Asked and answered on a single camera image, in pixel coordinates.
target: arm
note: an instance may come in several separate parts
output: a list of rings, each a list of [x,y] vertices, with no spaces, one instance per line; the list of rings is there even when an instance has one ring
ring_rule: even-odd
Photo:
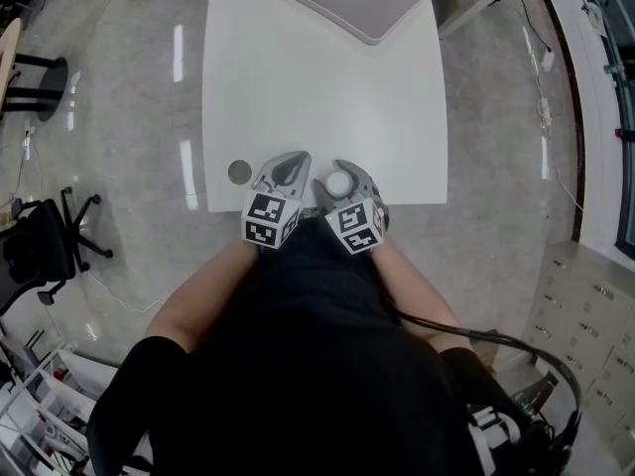
[[[166,337],[192,352],[257,259],[258,250],[251,243],[227,245],[168,298],[144,338]]]
[[[430,321],[460,327],[444,298],[388,237],[383,245],[373,250],[371,256],[399,310]],[[401,323],[404,329],[425,339],[440,353],[452,347],[471,349],[469,340],[465,337],[439,333],[403,319]]]

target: black table leg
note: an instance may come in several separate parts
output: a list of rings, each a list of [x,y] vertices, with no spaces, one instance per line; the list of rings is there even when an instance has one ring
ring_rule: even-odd
[[[47,104],[41,102],[5,102],[2,104],[2,112],[11,111],[46,111],[49,109]]]
[[[47,90],[43,88],[7,88],[7,97],[21,97],[26,99],[51,99],[60,100],[64,93],[58,90]]]
[[[20,55],[19,53],[16,54],[14,62],[47,68],[54,68],[58,66],[58,61],[55,59],[41,59],[40,57],[32,57],[31,55]]]

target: filing cabinet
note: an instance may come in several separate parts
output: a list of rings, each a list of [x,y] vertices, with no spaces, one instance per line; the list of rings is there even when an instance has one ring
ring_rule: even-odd
[[[635,273],[573,241],[547,247],[522,338],[565,362],[622,467],[635,458]]]

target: drawer handle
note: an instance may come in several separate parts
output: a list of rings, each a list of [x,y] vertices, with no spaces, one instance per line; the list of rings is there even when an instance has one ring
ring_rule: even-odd
[[[635,368],[633,368],[633,366],[630,363],[628,363],[626,360],[624,360],[623,358],[615,357],[615,361],[620,367],[624,367],[631,374],[635,373]]]
[[[607,404],[609,404],[610,406],[613,405],[613,401],[611,400],[611,398],[608,395],[606,395],[604,392],[600,392],[599,390],[595,390],[595,392],[601,399],[604,399],[604,401]]]
[[[609,290],[606,290],[602,286],[593,286],[593,288],[600,293],[603,297],[607,297],[610,300],[613,300],[613,293]]]
[[[569,354],[566,354],[565,357],[573,364],[575,365],[579,370],[582,370],[582,364],[580,362],[578,362],[575,358],[573,358],[572,356],[570,356]]]
[[[549,331],[547,331],[545,328],[543,328],[542,326],[539,326],[538,324],[534,324],[534,327],[541,333],[547,335],[549,338],[552,338],[552,334]]]
[[[545,295],[545,299],[549,303],[553,303],[557,308],[562,308],[563,307],[554,297],[550,297],[549,295]]]
[[[599,333],[595,328],[589,326],[588,324],[584,324],[583,322],[579,322],[578,324],[584,331],[588,331],[593,338],[597,338],[599,336]]]

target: person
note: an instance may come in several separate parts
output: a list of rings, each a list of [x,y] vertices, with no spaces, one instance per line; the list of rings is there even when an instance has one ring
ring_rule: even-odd
[[[157,313],[87,428],[97,476],[147,431],[153,475],[483,474],[468,405],[511,402],[386,235],[349,255],[322,217],[277,251],[235,241]]]

